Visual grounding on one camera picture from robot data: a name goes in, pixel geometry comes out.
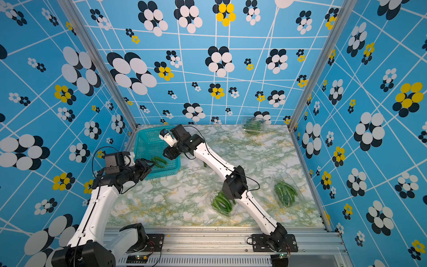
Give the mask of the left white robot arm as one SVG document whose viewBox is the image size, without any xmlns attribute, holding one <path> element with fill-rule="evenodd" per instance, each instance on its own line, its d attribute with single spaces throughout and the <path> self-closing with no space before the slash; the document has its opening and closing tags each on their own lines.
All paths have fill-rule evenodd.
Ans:
<svg viewBox="0 0 427 267">
<path fill-rule="evenodd" d="M 55 252 L 54 267 L 114 267 L 127 252 L 145 248 L 148 237 L 142 224 L 123 227 L 108 244 L 106 225 L 118 196 L 143 181 L 155 163 L 137 159 L 133 152 L 105 155 L 105 167 L 96 175 L 83 219 L 66 247 Z"/>
</svg>

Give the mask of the green peppers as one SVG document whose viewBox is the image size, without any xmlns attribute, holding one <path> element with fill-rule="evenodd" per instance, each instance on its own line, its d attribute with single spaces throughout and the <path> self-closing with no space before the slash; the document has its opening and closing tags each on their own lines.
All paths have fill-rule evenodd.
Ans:
<svg viewBox="0 0 427 267">
<path fill-rule="evenodd" d="M 168 162 L 159 156 L 155 156 L 151 159 L 154 162 L 155 166 L 158 168 L 165 168 L 168 165 Z"/>
</svg>

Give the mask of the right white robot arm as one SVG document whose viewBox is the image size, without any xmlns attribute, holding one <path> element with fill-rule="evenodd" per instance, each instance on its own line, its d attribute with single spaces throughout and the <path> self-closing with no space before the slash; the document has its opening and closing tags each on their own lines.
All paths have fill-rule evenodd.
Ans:
<svg viewBox="0 0 427 267">
<path fill-rule="evenodd" d="M 191 154 L 206 163 L 223 181 L 222 192 L 231 201 L 240 204 L 256 221 L 262 231 L 265 244 L 272 251 L 290 251 L 286 238 L 288 232 L 254 198 L 248 188 L 245 170 L 242 166 L 233 166 L 214 152 L 201 132 L 190 134 L 185 125 L 177 125 L 171 130 L 160 131 L 159 138 L 168 144 L 163 156 L 173 160 L 182 154 Z"/>
</svg>

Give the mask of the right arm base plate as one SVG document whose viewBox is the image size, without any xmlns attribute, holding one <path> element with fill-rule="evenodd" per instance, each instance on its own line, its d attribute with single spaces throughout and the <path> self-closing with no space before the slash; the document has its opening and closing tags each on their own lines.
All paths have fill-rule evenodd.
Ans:
<svg viewBox="0 0 427 267">
<path fill-rule="evenodd" d="M 285 238 L 285 244 L 279 250 L 271 249 L 266 243 L 266 239 L 262 234 L 252 234 L 251 236 L 252 249 L 254 252 L 264 253 L 296 253 L 299 251 L 295 236 L 288 234 Z"/>
</svg>

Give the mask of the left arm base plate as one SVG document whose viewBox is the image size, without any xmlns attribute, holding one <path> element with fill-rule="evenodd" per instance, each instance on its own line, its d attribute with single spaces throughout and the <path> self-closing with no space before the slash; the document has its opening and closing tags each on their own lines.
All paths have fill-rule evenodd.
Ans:
<svg viewBox="0 0 427 267">
<path fill-rule="evenodd" d="M 164 234 L 146 234 L 146 242 L 144 245 L 134 245 L 126 253 L 144 252 L 160 252 L 164 243 Z"/>
</svg>

